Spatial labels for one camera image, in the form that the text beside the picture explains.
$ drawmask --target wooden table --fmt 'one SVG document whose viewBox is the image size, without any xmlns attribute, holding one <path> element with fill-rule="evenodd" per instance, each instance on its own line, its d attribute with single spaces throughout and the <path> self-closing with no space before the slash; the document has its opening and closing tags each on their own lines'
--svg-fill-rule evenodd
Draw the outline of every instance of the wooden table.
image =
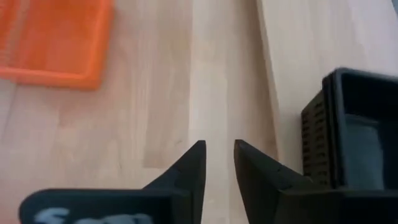
<svg viewBox="0 0 398 224">
<path fill-rule="evenodd" d="M 398 71 L 387 0 L 259 1 L 118 0 L 98 91 L 0 81 L 0 222 L 42 188 L 143 187 L 204 139 L 203 223 L 247 223 L 234 139 L 299 170 L 298 115 L 321 77 Z"/>
<path fill-rule="evenodd" d="M 118 0 L 104 83 L 0 81 L 0 223 L 49 187 L 136 189 L 206 140 L 203 223 L 247 222 L 233 144 L 276 157 L 254 0 Z"/>
</svg>

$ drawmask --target orange tray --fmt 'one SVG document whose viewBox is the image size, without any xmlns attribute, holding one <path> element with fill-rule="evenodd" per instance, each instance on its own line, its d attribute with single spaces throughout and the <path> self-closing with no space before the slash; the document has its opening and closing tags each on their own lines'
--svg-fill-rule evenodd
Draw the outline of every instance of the orange tray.
<svg viewBox="0 0 398 224">
<path fill-rule="evenodd" d="M 0 0 L 0 77 L 97 88 L 112 12 L 112 0 Z"/>
</svg>

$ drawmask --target wooden surface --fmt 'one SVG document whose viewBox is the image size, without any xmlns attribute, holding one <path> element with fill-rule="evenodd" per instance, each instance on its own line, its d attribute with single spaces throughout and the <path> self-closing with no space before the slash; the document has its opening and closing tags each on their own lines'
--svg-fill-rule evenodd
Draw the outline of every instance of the wooden surface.
<svg viewBox="0 0 398 224">
<path fill-rule="evenodd" d="M 344 66 L 398 75 L 391 0 L 259 0 L 279 159 L 301 171 L 300 112 Z"/>
<path fill-rule="evenodd" d="M 141 188 L 199 139 L 203 223 L 247 223 L 237 138 L 277 156 L 255 0 L 118 0 L 98 91 L 0 81 L 0 223 L 39 189 Z"/>
</svg>

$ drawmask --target black plastic box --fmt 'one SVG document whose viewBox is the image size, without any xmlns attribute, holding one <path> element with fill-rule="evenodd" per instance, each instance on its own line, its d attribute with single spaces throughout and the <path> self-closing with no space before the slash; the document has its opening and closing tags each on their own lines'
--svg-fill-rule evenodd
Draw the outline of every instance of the black plastic box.
<svg viewBox="0 0 398 224">
<path fill-rule="evenodd" d="M 327 188 L 398 189 L 398 79 L 338 68 L 302 111 L 304 175 Z"/>
</svg>

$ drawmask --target black plastic part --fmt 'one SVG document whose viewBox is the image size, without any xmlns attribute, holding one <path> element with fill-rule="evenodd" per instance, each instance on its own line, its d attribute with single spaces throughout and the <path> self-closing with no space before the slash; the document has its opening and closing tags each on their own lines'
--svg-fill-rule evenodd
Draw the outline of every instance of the black plastic part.
<svg viewBox="0 0 398 224">
<path fill-rule="evenodd" d="M 398 80 L 336 69 L 302 111 L 304 174 L 332 189 L 398 189 Z"/>
<path fill-rule="evenodd" d="M 397 191 L 324 190 L 242 140 L 236 176 L 250 224 L 396 223 Z"/>
<path fill-rule="evenodd" d="M 19 218 L 21 224 L 53 224 L 48 218 L 63 224 L 112 224 L 123 218 L 129 219 L 127 223 L 199 224 L 205 179 L 206 143 L 198 141 L 142 190 L 43 190 L 23 201 Z"/>
</svg>

